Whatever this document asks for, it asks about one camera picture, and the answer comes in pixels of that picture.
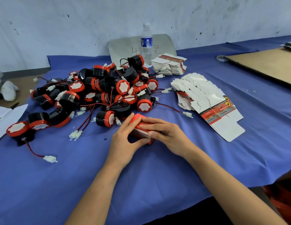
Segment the right hand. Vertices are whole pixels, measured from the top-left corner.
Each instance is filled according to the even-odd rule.
[[[185,157],[189,149],[196,147],[176,124],[167,121],[143,117],[149,125],[139,125],[141,129],[151,130],[148,136],[164,143],[174,154]]]

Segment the flat unfolded box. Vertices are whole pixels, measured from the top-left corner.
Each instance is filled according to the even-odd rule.
[[[194,110],[226,141],[232,141],[245,130],[237,123],[243,118],[232,101],[203,75],[190,73],[171,83],[178,105]]]
[[[163,54],[159,55],[157,58],[152,60],[153,69],[155,72],[159,72],[159,74],[163,75],[183,75],[186,66],[183,65],[183,62],[187,60],[184,57],[174,56],[171,54]]]

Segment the blue tablecloth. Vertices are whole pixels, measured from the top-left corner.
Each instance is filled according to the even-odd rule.
[[[245,133],[232,142],[221,138],[196,113],[190,119],[156,105],[145,115],[177,123],[196,145],[247,187],[273,183],[291,169],[291,89],[219,62],[215,56],[273,49],[287,41],[291,36],[177,51],[187,58],[187,73],[197,72],[211,80],[244,116],[238,123]],[[48,79],[65,78],[71,71],[111,62],[109,56],[48,59],[52,68],[45,76]],[[159,87],[170,87],[177,77],[159,79]],[[174,92],[158,97],[161,103],[178,108]],[[41,110],[28,102],[29,112]],[[30,143],[36,153],[54,155],[58,163],[33,156],[25,145],[16,147],[8,136],[0,141],[0,224],[65,222],[105,162],[111,136],[118,129],[117,125],[105,128],[91,123],[77,141],[69,141],[69,134],[86,116],[75,117],[59,129],[39,131]],[[122,171],[106,224],[143,224],[209,196],[191,166],[155,141],[140,148]]]

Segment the red packaging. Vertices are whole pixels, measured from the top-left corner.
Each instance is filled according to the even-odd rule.
[[[134,117],[132,118],[130,123],[132,123],[133,121],[135,121],[139,117],[144,117],[145,118],[145,116],[143,116],[141,114],[136,114],[136,115],[134,115]],[[150,130],[144,130],[144,129],[140,128],[140,125],[147,125],[147,124],[151,124],[151,123],[147,123],[147,122],[141,121],[134,128],[134,130],[130,133],[130,135],[136,137],[137,139],[148,138],[150,140],[150,142],[148,144],[151,145],[155,141],[155,139],[148,136],[148,132],[150,132]]]

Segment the water bottle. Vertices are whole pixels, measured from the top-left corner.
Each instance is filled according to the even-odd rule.
[[[153,37],[150,30],[150,23],[143,23],[143,30],[141,32],[141,55],[145,61],[145,67],[152,66],[152,47]]]

